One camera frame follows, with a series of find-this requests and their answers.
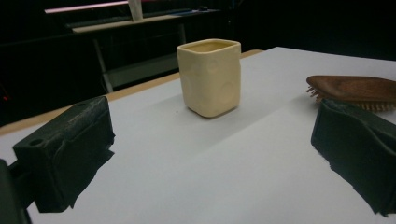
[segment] beige ceramic cup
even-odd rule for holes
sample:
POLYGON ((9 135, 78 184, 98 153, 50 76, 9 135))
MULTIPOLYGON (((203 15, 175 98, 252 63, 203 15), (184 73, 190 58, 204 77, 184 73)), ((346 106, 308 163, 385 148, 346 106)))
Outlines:
POLYGON ((239 105, 241 44, 206 39, 177 47, 184 103, 199 115, 213 118, 239 105))

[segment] square cup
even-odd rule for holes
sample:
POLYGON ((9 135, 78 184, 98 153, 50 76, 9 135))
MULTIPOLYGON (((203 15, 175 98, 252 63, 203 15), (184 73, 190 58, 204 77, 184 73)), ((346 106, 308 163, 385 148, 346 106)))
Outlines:
POLYGON ((206 39, 177 47, 184 103, 206 118, 239 105, 241 95, 241 44, 206 39))

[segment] table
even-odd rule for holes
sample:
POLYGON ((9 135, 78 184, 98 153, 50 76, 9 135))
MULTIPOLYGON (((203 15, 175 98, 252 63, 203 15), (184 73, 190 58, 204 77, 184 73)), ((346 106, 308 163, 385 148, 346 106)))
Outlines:
MULTIPOLYGON (((394 215, 375 215, 311 146, 318 106, 305 79, 394 79, 396 62, 273 48, 241 65, 241 104, 215 119, 184 105, 177 77, 115 96, 115 155, 74 209, 38 214, 32 204, 33 222, 394 223, 394 215)), ((396 123, 395 112, 379 116, 396 123)), ((12 146, 40 125, 1 135, 1 158, 15 160, 12 146)))

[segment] brush bristles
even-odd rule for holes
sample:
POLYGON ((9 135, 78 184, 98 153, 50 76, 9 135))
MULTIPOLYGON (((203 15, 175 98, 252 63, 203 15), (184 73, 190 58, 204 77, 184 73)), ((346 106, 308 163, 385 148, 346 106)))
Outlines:
MULTIPOLYGON (((319 104, 323 98, 315 88, 309 87, 306 92, 311 93, 311 97, 317 97, 316 103, 319 104)), ((396 110, 396 102, 349 102, 353 105, 356 105, 364 110, 372 111, 372 112, 383 112, 383 111, 390 111, 396 110)))

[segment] wooden hairbrush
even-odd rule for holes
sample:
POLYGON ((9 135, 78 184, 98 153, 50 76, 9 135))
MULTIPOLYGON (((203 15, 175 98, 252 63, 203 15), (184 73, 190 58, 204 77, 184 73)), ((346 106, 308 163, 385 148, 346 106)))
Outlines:
POLYGON ((380 77, 312 76, 306 92, 323 98, 344 101, 372 112, 396 109, 396 81, 380 77))

